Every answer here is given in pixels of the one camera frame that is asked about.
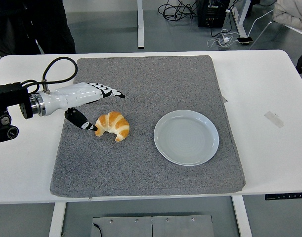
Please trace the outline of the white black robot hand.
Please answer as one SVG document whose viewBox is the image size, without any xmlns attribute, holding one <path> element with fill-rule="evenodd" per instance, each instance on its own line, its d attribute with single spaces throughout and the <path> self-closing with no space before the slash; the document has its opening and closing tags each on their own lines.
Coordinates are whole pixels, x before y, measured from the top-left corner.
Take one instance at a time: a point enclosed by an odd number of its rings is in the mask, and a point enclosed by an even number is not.
<svg viewBox="0 0 302 237">
<path fill-rule="evenodd" d="M 96 102 L 109 96 L 124 98 L 118 90 L 99 83 L 81 82 L 52 91 L 39 92 L 40 116 L 49 116 L 58 109 L 65 110 L 65 118 L 76 127 L 97 131 L 98 128 L 79 112 L 76 107 Z"/>
</svg>

